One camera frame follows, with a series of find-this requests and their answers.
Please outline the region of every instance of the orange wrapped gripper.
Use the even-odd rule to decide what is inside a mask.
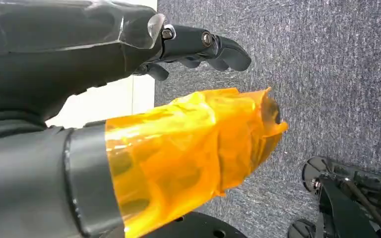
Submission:
[[[287,129],[269,89],[209,90],[106,121],[109,166],[126,238],[140,237],[235,187]]]

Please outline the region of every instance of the white wall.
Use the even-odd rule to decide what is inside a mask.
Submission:
[[[157,9],[157,0],[127,0]],[[131,76],[68,98],[47,125],[80,128],[87,122],[143,113],[154,107],[154,79]]]

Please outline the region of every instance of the screw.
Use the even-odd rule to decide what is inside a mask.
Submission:
[[[313,187],[313,189],[317,189],[320,187],[320,182],[317,178],[314,178],[310,181],[310,184],[311,186]]]
[[[202,34],[202,43],[205,47],[210,47],[211,46],[211,43],[212,43],[212,36],[211,36],[211,33],[209,32],[204,32]]]
[[[164,40],[170,40],[173,38],[173,32],[170,29],[164,29],[161,32],[161,36],[163,37]]]

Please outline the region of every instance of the floor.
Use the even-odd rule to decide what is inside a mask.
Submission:
[[[271,86],[289,130],[243,185],[199,211],[250,238],[283,238],[298,217],[316,220],[300,172],[324,155],[381,173],[381,0],[159,0],[170,23],[238,41],[253,59],[243,73],[168,64],[155,105],[196,90]]]

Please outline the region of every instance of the mounting hole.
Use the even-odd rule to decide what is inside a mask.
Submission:
[[[224,238],[224,237],[226,237],[226,234],[224,233],[224,231],[220,231],[220,230],[215,230],[212,234],[216,238]]]
[[[183,217],[176,218],[175,222],[182,222],[184,220]]]

